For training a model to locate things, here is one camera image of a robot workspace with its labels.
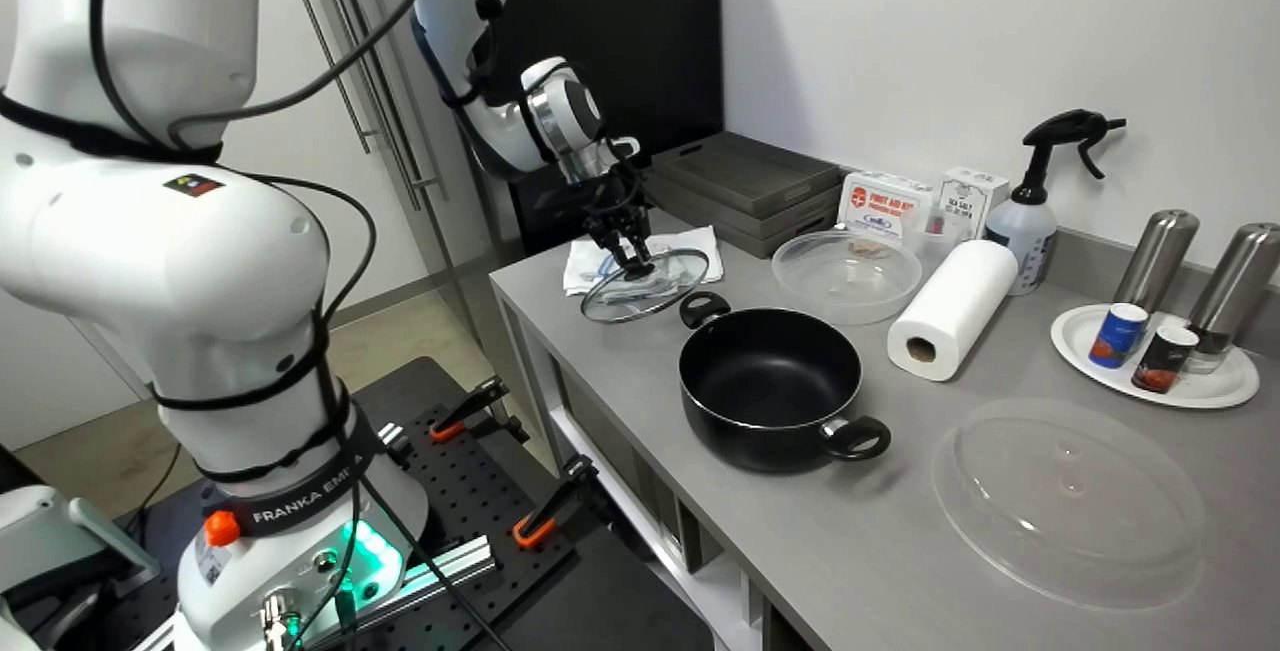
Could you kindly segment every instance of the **sticker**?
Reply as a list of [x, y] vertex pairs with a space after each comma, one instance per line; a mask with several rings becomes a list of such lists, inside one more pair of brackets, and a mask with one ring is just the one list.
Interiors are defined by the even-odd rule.
[[198, 173], [188, 173], [187, 176], [174, 178], [173, 182], [165, 183], [165, 189], [174, 189], [182, 192], [187, 196], [205, 196], [210, 191], [221, 189], [221, 183], [212, 180], [212, 178], [201, 176]]
[[201, 578], [205, 578], [205, 583], [212, 586], [218, 577], [223, 576], [223, 569], [227, 568], [227, 561], [230, 558], [229, 549], [210, 546], [209, 541], [205, 540], [205, 529], [200, 529], [196, 535], [196, 567], [200, 569]]

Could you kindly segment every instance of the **kitchen counter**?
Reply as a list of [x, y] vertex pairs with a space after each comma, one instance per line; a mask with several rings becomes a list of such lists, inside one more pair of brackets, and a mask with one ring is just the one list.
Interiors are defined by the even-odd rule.
[[[654, 231], [686, 228], [653, 215]], [[1060, 286], [1006, 301], [951, 382], [928, 382], [895, 367], [884, 352], [888, 322], [845, 327], [864, 363], [858, 408], [892, 428], [893, 445], [868, 463], [754, 475], [712, 455], [686, 423], [676, 361], [690, 331], [675, 310], [621, 326], [589, 322], [579, 299], [566, 299], [561, 288], [567, 253], [562, 246], [492, 276], [524, 350], [526, 382], [545, 400], [543, 423], [556, 425], [563, 414], [554, 405], [558, 370], [603, 409], [815, 648], [1276, 647], [1275, 359], [1254, 356], [1262, 388], [1248, 404], [1172, 411], [1102, 388], [1057, 356], [1048, 336], [1052, 320], [1094, 303]], [[710, 290], [740, 310], [786, 304], [767, 260], [723, 242], [721, 253], [726, 276]], [[1193, 478], [1206, 510], [1204, 564], [1185, 596], [1143, 611], [1076, 608], [1006, 577], [951, 528], [933, 491], [934, 451], [969, 411], [1011, 396], [1062, 399], [1110, 414], [1164, 446]], [[727, 646], [741, 646], [726, 638], [741, 629], [713, 627]]]

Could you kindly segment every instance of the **white cloth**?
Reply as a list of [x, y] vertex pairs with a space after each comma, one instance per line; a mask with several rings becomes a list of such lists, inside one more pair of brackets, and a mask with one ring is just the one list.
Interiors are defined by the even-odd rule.
[[[622, 240], [622, 247], [627, 255], [631, 253], [631, 244], [626, 240]], [[691, 230], [681, 233], [657, 233], [645, 240], [645, 247], [650, 255], [659, 255], [669, 249], [699, 249], [707, 255], [709, 262], [703, 283], [719, 281], [724, 276], [724, 265], [721, 262], [719, 249], [716, 246], [716, 231], [712, 226], [691, 228]], [[568, 262], [564, 263], [564, 295], [586, 294], [600, 279], [616, 271], [618, 271], [618, 265], [607, 249], [595, 246], [590, 238], [573, 240], [568, 249]], [[643, 290], [637, 286], [636, 292]]]

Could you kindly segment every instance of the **orange button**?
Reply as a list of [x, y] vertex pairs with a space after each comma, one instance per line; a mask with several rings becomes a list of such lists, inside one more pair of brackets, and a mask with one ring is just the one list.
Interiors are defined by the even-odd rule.
[[210, 546], [230, 546], [239, 537], [239, 524], [230, 512], [214, 512], [205, 519], [205, 541]]

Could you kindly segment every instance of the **white spray bottle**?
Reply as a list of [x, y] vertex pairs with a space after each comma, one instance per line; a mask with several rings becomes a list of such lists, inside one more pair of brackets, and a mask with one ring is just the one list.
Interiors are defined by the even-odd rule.
[[1107, 122], [1100, 113], [1075, 109], [1060, 113], [1037, 128], [1023, 139], [1033, 146], [1032, 162], [1027, 168], [1023, 182], [1009, 196], [1004, 205], [992, 208], [987, 215], [984, 237], [997, 244], [1006, 246], [1018, 260], [1018, 278], [1010, 288], [1010, 295], [1025, 295], [1036, 290], [1048, 272], [1053, 255], [1053, 242], [1057, 235], [1057, 219], [1048, 208], [1044, 191], [1044, 176], [1048, 171], [1048, 159], [1057, 145], [1080, 145], [1080, 160], [1093, 178], [1105, 178], [1097, 164], [1089, 159], [1089, 148], [1102, 141], [1107, 130], [1125, 127], [1125, 119]]

